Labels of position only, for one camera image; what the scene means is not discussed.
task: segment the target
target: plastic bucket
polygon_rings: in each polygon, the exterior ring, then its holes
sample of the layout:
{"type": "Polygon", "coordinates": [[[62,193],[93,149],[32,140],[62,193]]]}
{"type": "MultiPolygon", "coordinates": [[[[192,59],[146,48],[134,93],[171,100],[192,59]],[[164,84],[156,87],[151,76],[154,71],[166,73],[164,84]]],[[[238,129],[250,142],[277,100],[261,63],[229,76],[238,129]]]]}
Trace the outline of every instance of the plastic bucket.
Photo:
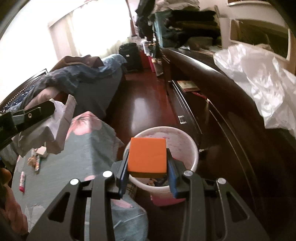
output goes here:
{"type": "Polygon", "coordinates": [[[148,46],[151,44],[151,41],[147,41],[145,39],[143,39],[141,41],[142,45],[143,45],[143,49],[144,49],[144,53],[149,56],[150,55],[150,50],[148,48],[148,46]]]}
{"type": "MultiPolygon", "coordinates": [[[[158,126],[140,132],[135,137],[165,138],[166,146],[170,149],[173,158],[182,161],[188,170],[196,171],[198,163],[198,149],[194,140],[184,131],[169,126],[158,126]]],[[[152,201],[158,206],[171,205],[183,201],[174,199],[169,186],[153,187],[147,185],[149,178],[134,178],[131,175],[129,180],[137,187],[148,191],[152,201]]]]}

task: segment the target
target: white plastic bag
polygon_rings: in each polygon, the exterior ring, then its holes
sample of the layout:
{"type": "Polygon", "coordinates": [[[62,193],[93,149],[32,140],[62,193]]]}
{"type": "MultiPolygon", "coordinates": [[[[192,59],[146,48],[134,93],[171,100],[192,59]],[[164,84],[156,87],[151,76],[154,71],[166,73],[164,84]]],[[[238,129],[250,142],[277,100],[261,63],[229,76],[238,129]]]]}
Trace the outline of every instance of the white plastic bag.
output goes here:
{"type": "Polygon", "coordinates": [[[238,44],[214,54],[215,64],[255,102],[265,128],[284,128],[296,137],[296,77],[272,52],[238,44]]]}
{"type": "Polygon", "coordinates": [[[186,7],[198,8],[199,4],[198,0],[156,0],[151,14],[166,10],[182,10],[186,7]]]}

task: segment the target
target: pink cloth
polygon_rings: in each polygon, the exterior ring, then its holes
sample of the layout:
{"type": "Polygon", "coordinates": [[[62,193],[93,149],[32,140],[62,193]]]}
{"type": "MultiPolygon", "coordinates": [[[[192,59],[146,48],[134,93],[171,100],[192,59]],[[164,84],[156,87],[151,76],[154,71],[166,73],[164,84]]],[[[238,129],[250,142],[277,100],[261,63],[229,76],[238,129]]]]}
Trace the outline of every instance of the pink cloth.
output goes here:
{"type": "Polygon", "coordinates": [[[176,199],[176,198],[160,198],[160,197],[156,197],[156,196],[152,196],[150,195],[151,201],[153,202],[153,204],[155,206],[169,206],[169,205],[173,205],[173,204],[177,204],[180,202],[185,201],[185,198],[180,198],[180,199],[176,199]]]}
{"type": "Polygon", "coordinates": [[[86,111],[72,119],[66,140],[71,132],[80,136],[86,133],[91,133],[92,130],[100,130],[101,128],[102,121],[90,111],[86,111]]]}
{"type": "Polygon", "coordinates": [[[55,87],[47,87],[44,90],[42,90],[37,96],[35,96],[29,104],[25,107],[24,110],[28,110],[36,105],[39,105],[45,101],[48,101],[50,99],[54,99],[60,91],[56,89],[55,87]]]}

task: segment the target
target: orange block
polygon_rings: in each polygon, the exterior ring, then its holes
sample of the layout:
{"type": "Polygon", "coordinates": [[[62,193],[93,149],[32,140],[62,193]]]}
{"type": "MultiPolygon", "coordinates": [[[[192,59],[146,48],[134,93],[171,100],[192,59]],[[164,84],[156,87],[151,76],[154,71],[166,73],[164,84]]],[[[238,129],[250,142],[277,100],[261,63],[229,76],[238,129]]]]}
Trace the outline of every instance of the orange block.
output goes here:
{"type": "Polygon", "coordinates": [[[133,177],[164,177],[167,172],[165,139],[132,138],[128,171],[133,177]]]}

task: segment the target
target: white cloth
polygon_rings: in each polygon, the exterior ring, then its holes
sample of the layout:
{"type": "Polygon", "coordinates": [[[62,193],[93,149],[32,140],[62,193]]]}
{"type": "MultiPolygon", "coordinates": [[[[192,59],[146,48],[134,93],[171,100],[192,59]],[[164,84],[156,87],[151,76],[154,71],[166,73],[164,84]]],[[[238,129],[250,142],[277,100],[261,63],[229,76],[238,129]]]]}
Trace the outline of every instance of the white cloth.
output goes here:
{"type": "Polygon", "coordinates": [[[42,122],[20,132],[13,138],[19,155],[24,157],[32,148],[39,148],[46,143],[48,153],[58,154],[64,149],[65,139],[71,124],[76,100],[68,95],[66,105],[50,99],[54,103],[54,113],[42,122]]]}
{"type": "Polygon", "coordinates": [[[151,14],[166,10],[182,10],[186,7],[198,7],[199,4],[198,0],[155,0],[151,14]]]}
{"type": "Polygon", "coordinates": [[[274,53],[238,44],[214,54],[214,62],[254,100],[265,128],[284,128],[296,137],[296,77],[274,53]]]}

